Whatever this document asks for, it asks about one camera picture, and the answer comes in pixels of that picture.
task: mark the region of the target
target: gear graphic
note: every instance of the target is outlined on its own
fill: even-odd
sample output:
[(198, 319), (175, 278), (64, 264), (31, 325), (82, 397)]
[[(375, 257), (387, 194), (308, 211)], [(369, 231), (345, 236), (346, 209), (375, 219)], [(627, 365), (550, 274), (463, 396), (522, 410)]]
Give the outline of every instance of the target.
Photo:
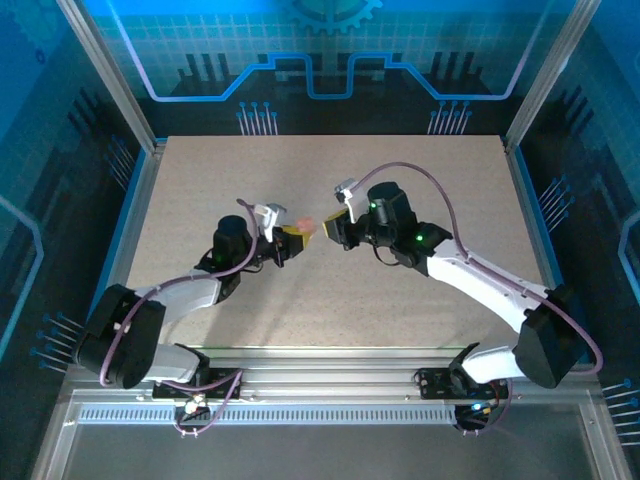
[(360, 22), (373, 18), (373, 9), (382, 7), (382, 1), (281, 0), (281, 6), (300, 28), (310, 27), (313, 33), (324, 30), (332, 35), (347, 33), (350, 27), (360, 28)]
[(0, 0), (0, 11), (12, 14), (13, 21), (36, 47), (53, 40), (58, 30), (55, 0)]

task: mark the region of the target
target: beige tabletop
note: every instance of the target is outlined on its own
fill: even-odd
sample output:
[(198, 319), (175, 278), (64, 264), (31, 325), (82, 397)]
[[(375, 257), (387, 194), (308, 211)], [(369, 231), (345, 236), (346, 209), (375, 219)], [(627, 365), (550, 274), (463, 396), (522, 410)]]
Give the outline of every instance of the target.
[[(186, 273), (211, 247), (221, 217), (245, 215), (238, 197), (322, 221), (340, 209), (337, 184), (394, 160), (419, 164), (440, 180), (469, 249), (540, 282), (498, 137), (234, 136), (169, 139), (128, 285)], [(425, 178), (395, 168), (375, 178), (383, 180), (398, 182), (419, 220), (450, 229), (444, 203)], [(211, 347), (466, 346), (500, 323), (452, 287), (385, 267), (367, 246), (344, 252), (321, 232), (285, 268), (270, 264), (244, 275), (231, 298), (170, 325), (163, 340)]]

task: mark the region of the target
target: vent grille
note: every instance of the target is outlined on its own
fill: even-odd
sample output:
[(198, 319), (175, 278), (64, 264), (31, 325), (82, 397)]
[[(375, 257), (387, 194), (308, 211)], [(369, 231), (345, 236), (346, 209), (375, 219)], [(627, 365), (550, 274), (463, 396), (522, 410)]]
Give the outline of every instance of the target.
[[(168, 424), (172, 405), (85, 405), (79, 423)], [(209, 420), (205, 413), (187, 425)], [(451, 425), (454, 407), (382, 405), (230, 405), (219, 419), (225, 425)]]

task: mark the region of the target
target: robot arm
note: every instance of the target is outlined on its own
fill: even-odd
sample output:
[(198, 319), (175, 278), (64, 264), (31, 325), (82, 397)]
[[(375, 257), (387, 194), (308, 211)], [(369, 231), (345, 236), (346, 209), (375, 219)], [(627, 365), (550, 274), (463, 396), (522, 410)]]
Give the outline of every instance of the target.
[[(259, 236), (253, 257), (245, 268), (262, 268), (272, 260), (278, 267), (296, 257), (307, 246), (310, 233), (292, 226), (287, 211), (275, 204), (256, 205)], [(251, 250), (252, 236), (244, 218), (222, 218), (213, 235), (212, 248), (183, 278), (187, 281), (159, 289), (150, 286), (129, 289), (112, 285), (92, 312), (74, 350), (74, 361), (98, 374), (117, 331), (132, 307), (153, 290), (158, 290), (135, 312), (114, 352), (107, 380), (121, 388), (133, 388), (142, 381), (204, 384), (208, 381), (209, 359), (183, 345), (158, 345), (163, 326), (201, 308), (220, 303), (236, 290), (241, 272), (220, 278), (209, 274), (225, 272), (244, 262)]]
[(460, 391), (492, 380), (528, 377), (554, 388), (584, 353), (577, 333), (541, 302), (523, 296), (488, 274), (501, 274), (511, 282), (564, 308), (562, 287), (550, 291), (527, 282), (471, 252), (461, 255), (448, 231), (418, 222), (404, 191), (394, 182), (373, 186), (365, 193), (348, 180), (336, 188), (346, 208), (324, 223), (326, 235), (345, 250), (361, 243), (387, 247), (400, 265), (425, 277), (447, 283), (480, 302), (512, 330), (508, 338), (493, 338), (465, 349), (451, 365), (451, 379)]

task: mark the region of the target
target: work surface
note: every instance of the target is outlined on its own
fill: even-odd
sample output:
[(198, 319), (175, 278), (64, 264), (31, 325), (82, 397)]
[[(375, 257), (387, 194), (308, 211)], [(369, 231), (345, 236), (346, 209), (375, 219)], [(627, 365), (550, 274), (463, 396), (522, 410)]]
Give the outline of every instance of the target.
[[(540, 282), (498, 137), (270, 136), (169, 139), (128, 284), (186, 273), (211, 247), (221, 217), (246, 214), (238, 197), (321, 222), (340, 209), (337, 184), (394, 160), (439, 179), (469, 249)], [(450, 230), (444, 202), (426, 178), (393, 168), (371, 185), (385, 180), (407, 192), (419, 220)], [(163, 339), (201, 346), (466, 346), (500, 323), (452, 287), (386, 267), (368, 246), (345, 252), (320, 230), (285, 268), (268, 264), (258, 275), (244, 274), (231, 298), (168, 326)]]

